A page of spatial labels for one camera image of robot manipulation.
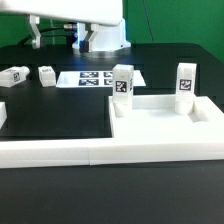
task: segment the small white block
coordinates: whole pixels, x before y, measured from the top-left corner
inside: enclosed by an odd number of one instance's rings
[[[56,86],[56,75],[51,66],[42,66],[38,68],[40,82],[43,87]]]
[[[0,72],[0,86],[12,87],[26,80],[26,76],[30,73],[29,68],[11,67]]]

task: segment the white tray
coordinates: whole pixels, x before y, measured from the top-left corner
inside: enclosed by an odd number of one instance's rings
[[[207,97],[174,112],[174,95],[134,96],[130,116],[109,111],[113,137],[0,142],[0,168],[224,159],[224,115]]]

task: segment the printed marker sheet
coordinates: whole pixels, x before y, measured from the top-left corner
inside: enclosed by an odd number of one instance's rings
[[[139,70],[134,71],[134,86],[145,86]],[[112,87],[112,71],[69,71],[61,72],[57,81],[58,88]]]

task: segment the black table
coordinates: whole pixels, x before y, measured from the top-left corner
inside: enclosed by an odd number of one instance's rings
[[[2,48],[0,70],[25,65],[31,73],[24,83],[0,88],[8,114],[1,141],[111,136],[111,88],[42,88],[39,66],[52,66],[58,76],[132,64],[147,84],[135,88],[137,95],[174,93],[179,62],[198,64],[196,95],[224,110],[224,66],[198,45],[135,45],[128,55],[100,60],[74,56],[65,46]],[[223,223],[223,171],[223,161],[2,169],[0,223]]]

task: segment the white robot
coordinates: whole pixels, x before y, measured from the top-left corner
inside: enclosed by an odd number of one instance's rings
[[[41,47],[39,18],[78,23],[75,54],[111,57],[130,48],[126,41],[122,0],[0,0],[0,11],[27,16],[33,48]]]

